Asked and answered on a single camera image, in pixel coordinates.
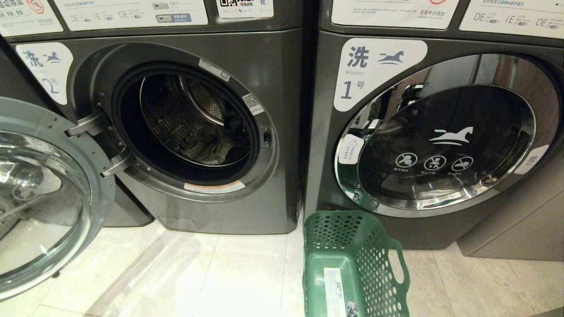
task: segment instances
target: plastic basket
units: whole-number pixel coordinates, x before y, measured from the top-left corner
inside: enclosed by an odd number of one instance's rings
[[[319,211],[304,226],[303,291],[308,317],[408,317],[409,272],[402,246],[373,215]],[[389,250],[398,252],[400,284]]]

